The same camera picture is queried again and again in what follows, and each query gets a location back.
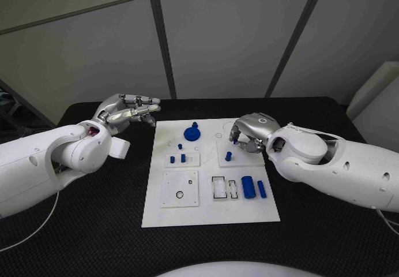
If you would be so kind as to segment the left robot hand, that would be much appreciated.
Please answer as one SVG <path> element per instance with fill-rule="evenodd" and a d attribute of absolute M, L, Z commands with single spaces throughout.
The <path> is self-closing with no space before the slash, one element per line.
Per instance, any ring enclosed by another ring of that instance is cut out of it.
<path fill-rule="evenodd" d="M 104 125 L 112 136 L 127 129 L 131 122 L 146 122 L 156 127 L 151 112 L 160 111 L 160 102 L 159 98 L 114 94 L 100 104 L 91 120 Z"/>

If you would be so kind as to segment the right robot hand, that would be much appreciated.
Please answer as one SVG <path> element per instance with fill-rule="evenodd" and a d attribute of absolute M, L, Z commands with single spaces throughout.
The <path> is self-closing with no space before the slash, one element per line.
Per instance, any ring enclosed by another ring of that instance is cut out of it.
<path fill-rule="evenodd" d="M 229 141 L 248 153 L 258 154 L 280 128 L 277 120 L 265 113 L 246 114 L 233 123 Z"/>

